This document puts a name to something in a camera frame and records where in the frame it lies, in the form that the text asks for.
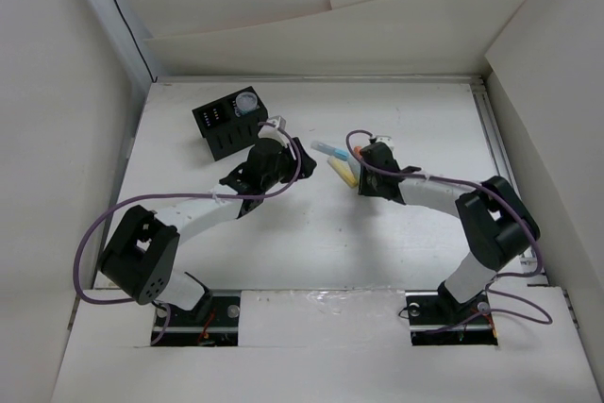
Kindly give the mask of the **yellow highlighter pen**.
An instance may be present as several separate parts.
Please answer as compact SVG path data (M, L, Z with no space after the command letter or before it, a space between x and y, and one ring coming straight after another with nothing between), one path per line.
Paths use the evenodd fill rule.
M335 157L329 157L327 159L327 163L349 188L355 188L358 186L358 180L355 178L346 162Z

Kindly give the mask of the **blue highlighter pen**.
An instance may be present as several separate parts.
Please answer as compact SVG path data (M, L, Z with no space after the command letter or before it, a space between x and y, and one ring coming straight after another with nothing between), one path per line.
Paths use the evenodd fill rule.
M349 158L347 151L320 141L312 141L310 147L317 152L329 157L333 157L337 160L347 161Z

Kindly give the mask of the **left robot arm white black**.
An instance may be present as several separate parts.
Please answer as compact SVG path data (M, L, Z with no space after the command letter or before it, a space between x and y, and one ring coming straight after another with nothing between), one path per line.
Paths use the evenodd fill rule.
M193 275L174 269L177 249L213 227L244 217L274 186L306 179L315 168L316 161L298 138L290 145L259 139L246 161L220 179L207 198L157 211L141 205L128 209L98 269L136 303L167 303L188 323L200 324L210 315L212 292Z

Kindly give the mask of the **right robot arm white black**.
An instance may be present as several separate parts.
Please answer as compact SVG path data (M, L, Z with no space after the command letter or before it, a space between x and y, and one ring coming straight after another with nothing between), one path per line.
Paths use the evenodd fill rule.
M376 139L355 157L361 166L360 195L436 210L460 220L468 252L439 285L434 303L446 321L466 315L499 272L540 239L532 215L502 176L475 183L429 176L416 166L400 168L391 147Z

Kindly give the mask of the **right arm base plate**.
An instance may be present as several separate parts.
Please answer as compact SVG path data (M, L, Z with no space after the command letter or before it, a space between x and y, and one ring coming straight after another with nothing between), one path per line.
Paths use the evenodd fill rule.
M405 293L398 316L409 322L413 346L498 345L485 293L453 308L436 291Z

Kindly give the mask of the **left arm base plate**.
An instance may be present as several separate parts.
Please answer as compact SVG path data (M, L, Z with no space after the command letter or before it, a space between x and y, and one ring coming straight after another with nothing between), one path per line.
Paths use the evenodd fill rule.
M239 341L241 291L217 291L199 315L154 303L150 344L156 347L233 347Z

